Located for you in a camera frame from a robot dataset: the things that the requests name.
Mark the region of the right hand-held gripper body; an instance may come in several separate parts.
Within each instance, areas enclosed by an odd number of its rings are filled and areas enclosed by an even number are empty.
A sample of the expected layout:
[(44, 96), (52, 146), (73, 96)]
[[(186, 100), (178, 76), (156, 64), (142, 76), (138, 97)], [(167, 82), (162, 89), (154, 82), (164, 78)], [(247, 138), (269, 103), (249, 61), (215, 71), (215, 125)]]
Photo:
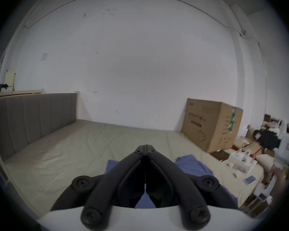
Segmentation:
[(264, 149), (274, 152), (273, 165), (283, 169), (289, 165), (289, 133), (287, 133), (287, 121), (282, 119), (278, 122), (279, 133), (270, 129), (260, 129), (253, 132), (253, 139)]

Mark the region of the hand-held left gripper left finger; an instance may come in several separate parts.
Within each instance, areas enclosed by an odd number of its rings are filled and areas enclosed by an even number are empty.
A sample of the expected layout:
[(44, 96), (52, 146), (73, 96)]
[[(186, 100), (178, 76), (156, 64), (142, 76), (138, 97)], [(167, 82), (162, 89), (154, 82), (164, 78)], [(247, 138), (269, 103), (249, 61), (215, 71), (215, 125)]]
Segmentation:
[(135, 208), (145, 193), (146, 145), (121, 160), (108, 173), (78, 176), (51, 211), (83, 206), (80, 220), (90, 230), (105, 230), (112, 206)]

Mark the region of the person's right hand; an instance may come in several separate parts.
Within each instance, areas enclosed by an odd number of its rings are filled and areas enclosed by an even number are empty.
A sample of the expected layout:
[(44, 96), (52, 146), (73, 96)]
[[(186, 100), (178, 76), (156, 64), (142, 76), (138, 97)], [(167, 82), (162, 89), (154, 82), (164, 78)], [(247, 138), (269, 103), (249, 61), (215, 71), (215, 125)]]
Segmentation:
[(274, 200), (277, 200), (284, 194), (289, 183), (286, 179), (283, 170), (277, 168), (275, 165), (272, 166), (271, 173), (273, 174), (273, 177), (275, 176), (276, 178), (276, 182), (271, 191), (271, 196), (273, 197)]

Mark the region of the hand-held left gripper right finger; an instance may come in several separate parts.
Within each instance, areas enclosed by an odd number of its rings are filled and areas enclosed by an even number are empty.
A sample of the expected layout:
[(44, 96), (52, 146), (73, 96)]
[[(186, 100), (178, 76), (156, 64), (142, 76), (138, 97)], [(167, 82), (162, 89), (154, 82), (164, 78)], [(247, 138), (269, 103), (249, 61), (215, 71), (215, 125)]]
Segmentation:
[(200, 230), (209, 223), (208, 205), (238, 210), (214, 176), (186, 174), (152, 145), (145, 146), (145, 155), (146, 193), (156, 208), (178, 205), (187, 230)]

